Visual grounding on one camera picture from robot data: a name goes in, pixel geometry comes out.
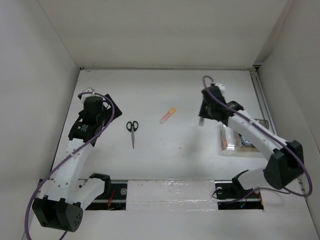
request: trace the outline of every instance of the tabletop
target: tabletop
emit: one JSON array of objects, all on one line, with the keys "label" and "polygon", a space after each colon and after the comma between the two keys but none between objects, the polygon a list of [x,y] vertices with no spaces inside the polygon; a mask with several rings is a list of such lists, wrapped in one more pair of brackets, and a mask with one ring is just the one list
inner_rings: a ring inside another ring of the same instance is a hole
[{"label": "tabletop", "polygon": [[[82,70],[61,135],[54,166],[64,157],[68,133],[83,109],[77,94],[87,87],[110,94],[123,115],[98,138],[80,178],[102,173],[129,180],[126,210],[85,211],[80,228],[65,240],[318,240],[302,197],[262,191],[264,210],[218,210],[214,180],[229,180],[266,165],[261,157],[221,155],[221,124],[198,126],[202,76],[226,87],[254,117],[262,112],[246,70]],[[164,123],[160,119],[176,112]],[[135,149],[126,128],[138,121]],[[289,188],[300,191],[298,181]],[[43,228],[34,217],[33,240],[56,240],[62,232]]]}]

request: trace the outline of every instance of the white panel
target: white panel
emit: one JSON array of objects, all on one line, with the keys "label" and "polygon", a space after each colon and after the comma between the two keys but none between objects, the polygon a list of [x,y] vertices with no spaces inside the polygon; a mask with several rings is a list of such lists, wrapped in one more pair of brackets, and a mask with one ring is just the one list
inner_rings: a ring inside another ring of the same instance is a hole
[{"label": "white panel", "polygon": [[252,66],[289,0],[39,0],[79,67]]},{"label": "white panel", "polygon": [[214,180],[128,181],[128,211],[217,211]]},{"label": "white panel", "polygon": [[293,2],[276,47],[259,70],[277,132],[302,143],[313,180],[308,204],[320,231],[320,2]]},{"label": "white panel", "polygon": [[[221,123],[198,126],[202,77],[211,75],[226,87],[226,101],[238,101],[253,118],[262,117],[248,71],[232,70],[93,70],[81,71],[55,157],[64,157],[68,134],[83,109],[78,93],[88,86],[110,94],[123,115],[97,139],[84,164],[81,179],[102,173],[111,179],[194,180],[231,179],[246,169],[266,165],[262,157],[222,156]],[[164,124],[159,120],[172,107]],[[135,148],[126,129],[136,120]]]},{"label": "white panel", "polygon": [[20,240],[79,71],[36,0],[1,0],[0,32],[0,238]]}]

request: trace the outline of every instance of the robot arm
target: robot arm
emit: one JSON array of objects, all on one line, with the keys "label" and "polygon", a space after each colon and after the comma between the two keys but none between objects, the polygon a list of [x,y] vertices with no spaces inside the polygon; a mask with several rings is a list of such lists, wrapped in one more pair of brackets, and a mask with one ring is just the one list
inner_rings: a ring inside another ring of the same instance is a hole
[{"label": "robot arm", "polygon": [[[244,115],[249,122],[238,114],[226,109],[208,94],[208,91],[223,104],[234,111]],[[207,89],[202,90],[203,101],[199,116],[204,119],[222,122],[248,139],[268,160],[266,167],[255,170],[247,170],[239,173],[232,179],[233,190],[239,198],[245,196],[254,187],[272,186],[275,189],[283,189],[298,176],[303,174],[297,161],[277,142],[269,136],[292,150],[303,162],[302,145],[297,141],[288,142],[273,134],[255,121],[245,109],[235,101],[226,103],[223,93],[225,87],[219,83],[213,83]]]},{"label": "robot arm", "polygon": [[[88,88],[85,92],[94,92]],[[113,119],[122,112],[107,94],[114,107]],[[68,135],[66,155],[71,158],[58,170],[52,185],[43,199],[36,198],[32,209],[41,226],[63,231],[75,232],[82,221],[84,210],[100,195],[109,195],[110,176],[94,173],[83,187],[78,188],[78,179],[85,161],[94,149],[96,140],[90,141],[111,120],[112,109],[104,106],[103,98],[93,94],[82,95],[83,110],[73,124]],[[87,143],[81,150],[76,149]]]}]

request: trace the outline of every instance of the purple cable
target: purple cable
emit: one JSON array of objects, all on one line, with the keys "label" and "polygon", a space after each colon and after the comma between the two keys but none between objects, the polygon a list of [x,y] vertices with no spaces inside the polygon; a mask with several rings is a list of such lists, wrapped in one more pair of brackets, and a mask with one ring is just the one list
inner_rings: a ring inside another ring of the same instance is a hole
[{"label": "purple cable", "polygon": [[[115,116],[115,106],[112,103],[112,101],[107,98],[106,96],[96,93],[96,92],[92,92],[92,91],[86,91],[86,92],[82,92],[78,95],[78,97],[81,97],[82,95],[85,94],[94,94],[97,95],[99,97],[102,97],[103,99],[107,100],[110,103],[110,106],[112,108],[112,114],[111,114],[111,118],[108,121],[108,123],[101,129],[101,131],[99,131],[94,137],[92,137],[89,141],[87,141],[86,143],[84,143],[83,145],[81,145],[80,147],[78,147],[75,151],[73,151],[72,154],[76,154],[78,151],[80,151],[81,149],[83,149],[85,146],[87,146],[88,144],[90,144],[92,141],[94,141],[95,139],[97,139],[105,130],[106,128],[109,126],[109,124],[112,122],[112,120],[114,119]],[[58,168],[60,168],[66,161],[68,161],[71,158],[71,155],[68,155],[65,159],[63,159],[54,169],[52,169],[51,172],[49,172],[49,174],[42,180],[42,182],[39,183],[38,187],[34,190],[30,201],[28,203],[28,206],[26,208],[26,212],[25,212],[25,216],[24,216],[24,232],[25,232],[25,236],[27,240],[32,240],[30,233],[29,233],[29,215],[30,215],[30,211],[31,211],[31,207],[32,207],[32,203],[36,198],[36,195],[38,193],[38,191],[41,189],[41,187],[45,184],[45,182],[47,180],[49,180],[49,178],[51,177],[51,175],[58,170]],[[67,234],[68,231],[65,231],[64,234],[61,236],[61,238],[59,240],[62,240],[65,235]]]},{"label": "purple cable", "polygon": [[[228,105],[224,104],[223,102],[221,102],[218,98],[216,98],[207,88],[206,85],[206,78],[209,78],[211,80],[211,82],[213,83],[214,80],[212,77],[205,75],[202,77],[202,82],[203,82],[203,86],[205,87],[206,92],[210,95],[210,97],[217,102],[218,104],[220,104],[222,107],[224,107],[225,109],[227,109],[228,111],[240,116],[242,119],[246,120],[248,123],[251,122],[251,120],[246,117],[245,115],[241,114],[240,112],[237,112],[236,110],[232,109],[231,107],[229,107]],[[254,128],[256,128],[258,131],[260,131],[261,133],[263,133],[264,135],[266,135],[268,138],[270,138],[271,140],[275,141],[277,144],[279,144],[281,147],[283,147],[290,155],[293,156],[293,158],[297,161],[297,163],[299,164],[299,166],[302,168],[306,179],[308,180],[308,185],[309,185],[309,191],[306,194],[301,194],[298,192],[294,192],[291,191],[290,189],[284,187],[283,189],[285,189],[288,192],[283,192],[283,191],[279,191],[276,189],[272,189],[272,188],[268,188],[268,187],[256,187],[255,189],[253,189],[250,193],[248,193],[246,196],[233,200],[233,201],[229,201],[228,203],[235,203],[239,200],[245,199],[246,197],[248,197],[250,194],[252,194],[253,192],[257,191],[257,190],[271,190],[274,192],[278,192],[278,193],[282,193],[282,194],[294,194],[300,197],[308,197],[312,194],[313,191],[313,186],[312,186],[312,181],[311,181],[311,177],[308,173],[308,170],[306,169],[305,165],[303,164],[303,162],[299,159],[299,157],[293,152],[291,151],[285,144],[283,144],[281,141],[279,141],[278,139],[276,139],[275,137],[273,137],[271,134],[269,134],[268,132],[266,132],[263,128],[259,127],[257,124],[255,124],[254,122],[251,124],[252,126],[254,126]]]}]

